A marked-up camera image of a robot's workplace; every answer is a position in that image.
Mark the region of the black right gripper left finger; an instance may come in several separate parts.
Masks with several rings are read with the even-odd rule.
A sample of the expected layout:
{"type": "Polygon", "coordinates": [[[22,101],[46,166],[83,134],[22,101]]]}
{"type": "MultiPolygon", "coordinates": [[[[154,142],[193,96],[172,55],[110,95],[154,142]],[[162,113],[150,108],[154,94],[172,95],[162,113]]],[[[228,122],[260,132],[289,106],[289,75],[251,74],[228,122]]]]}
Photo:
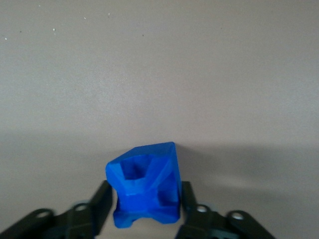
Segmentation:
{"type": "Polygon", "coordinates": [[[112,187],[105,180],[87,202],[57,215],[52,209],[30,212],[1,232],[2,239],[94,239],[112,207],[112,187]]]}

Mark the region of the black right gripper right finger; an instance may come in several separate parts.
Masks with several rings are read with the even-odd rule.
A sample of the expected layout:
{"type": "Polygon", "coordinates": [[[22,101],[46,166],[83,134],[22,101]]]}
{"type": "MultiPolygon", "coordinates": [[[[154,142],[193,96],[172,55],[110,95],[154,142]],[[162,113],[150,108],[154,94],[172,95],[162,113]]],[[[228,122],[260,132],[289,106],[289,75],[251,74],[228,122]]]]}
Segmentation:
{"type": "Polygon", "coordinates": [[[234,210],[222,216],[196,200],[189,181],[182,182],[181,205],[185,215],[176,239],[274,239],[249,213],[234,210]]]}

